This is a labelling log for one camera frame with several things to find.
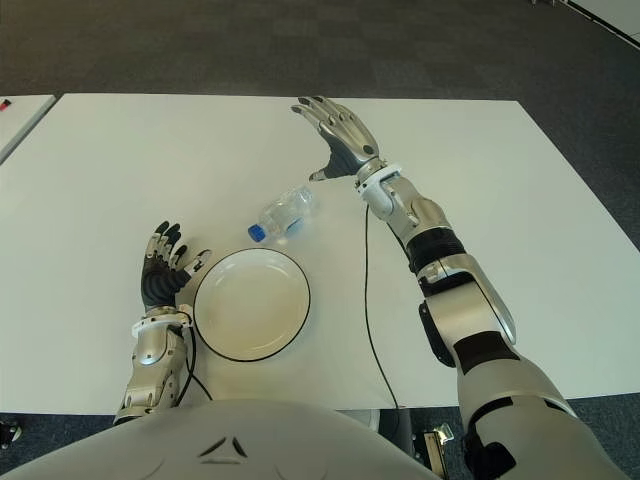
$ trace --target black cable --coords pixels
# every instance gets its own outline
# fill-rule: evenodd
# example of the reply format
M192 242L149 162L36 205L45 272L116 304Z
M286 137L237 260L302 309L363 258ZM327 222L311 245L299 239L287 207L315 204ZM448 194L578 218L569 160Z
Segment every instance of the black cable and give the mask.
M180 405L180 402L184 398L184 394L187 393L187 388L189 388L189 384L191 383L191 379L193 378L193 371L196 368L196 336L193 333L193 328L190 329L191 333L191 368L189 368L189 362L187 362L187 370L189 375L187 375L187 380L184 382L184 386L182 387L182 391L180 395L178 395L178 399L176 400L176 407Z
M202 391L204 392L204 394L207 396L207 398L209 400L213 400L213 397L211 396L211 394L209 393L209 390L207 390L207 387L204 386L204 384L200 381L200 379L198 377L196 377L196 374L194 373L192 375L193 380L200 385L200 388L202 389Z
M369 309L368 305L368 291L369 291L369 205L367 205L367 210L364 214L364 320L367 324L367 335L369 336L369 345L371 345L371 351L373 352L373 357L376 359L376 363L378 364L378 369L380 370L380 374L386 383L387 388L389 389L389 393L391 394L391 398L393 398L393 405L396 410L396 426L393 429L393 433L391 434L391 438L396 436L398 433L398 427L400 426L400 407L398 406L398 400L396 400L396 395L393 393L393 389L389 384L389 380L387 380L387 375L384 373L382 369L382 365L380 364L380 359L378 358L378 353L376 352L376 347L373 346L373 339L371 338L371 327L369 326Z

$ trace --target floor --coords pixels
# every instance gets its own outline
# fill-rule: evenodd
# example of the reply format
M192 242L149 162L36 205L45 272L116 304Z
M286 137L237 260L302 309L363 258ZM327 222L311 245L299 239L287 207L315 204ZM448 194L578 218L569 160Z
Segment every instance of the floor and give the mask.
M514 99L640 247L640 51L563 5L533 7L527 0L57 0L53 5L49 0L0 3L3 94ZM573 405L616 462L640 479L640 395ZM460 429L455 409L412 415L417 430L443 419ZM23 421L24 437L0 452L0 473L109 425L104 417ZM449 457L454 478L469 478L455 447Z

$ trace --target table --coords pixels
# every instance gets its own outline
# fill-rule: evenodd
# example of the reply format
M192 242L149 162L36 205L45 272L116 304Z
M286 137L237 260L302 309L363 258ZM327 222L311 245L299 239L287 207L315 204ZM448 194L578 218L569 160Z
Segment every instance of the table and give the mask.
M11 105L0 112L0 165L55 102L53 95L0 96Z
M326 162L327 147L291 103L97 94L58 102L0 168L0 411L116 410L155 226L179 221L190 250L209 247L215 262L253 246L246 228L259 210ZM518 103L344 103L444 208L511 309L519 351L564 395L640 390L640 254ZM366 337L365 207L353 183L313 184L316 216L274 246L311 286L294 342L251 364L199 344L197 373L215 398L391 406ZM430 351L406 258L371 220L369 315L398 401L456 404L455 372ZM192 300L200 278L180 301ZM191 402L203 399L190 390Z

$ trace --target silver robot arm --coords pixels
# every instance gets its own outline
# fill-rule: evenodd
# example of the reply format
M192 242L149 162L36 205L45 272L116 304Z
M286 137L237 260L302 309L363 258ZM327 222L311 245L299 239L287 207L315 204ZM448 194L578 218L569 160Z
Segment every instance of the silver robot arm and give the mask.
M301 97L331 148L310 180L356 175L356 189L402 244L424 293L419 314L433 353L455 367L465 461L479 479L627 478L551 380L514 347L504 302L442 209L387 165L358 117L324 97Z
M180 225L163 222L149 239L142 267L141 293L146 315L131 328L137 344L131 356L133 373L114 424L176 406L179 401L180 372L185 364L183 331L193 327L188 305L175 305L175 295L211 256L200 252L182 269L178 262L187 250L181 246Z

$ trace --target plastic water bottle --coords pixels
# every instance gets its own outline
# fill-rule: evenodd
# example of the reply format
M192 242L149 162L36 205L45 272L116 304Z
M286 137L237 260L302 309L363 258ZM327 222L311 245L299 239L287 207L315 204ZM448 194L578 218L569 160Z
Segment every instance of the plastic water bottle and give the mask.
M298 187L283 193L267 206L258 223L249 227L249 236L256 242L280 238L295 230L311 212L313 194L307 187Z

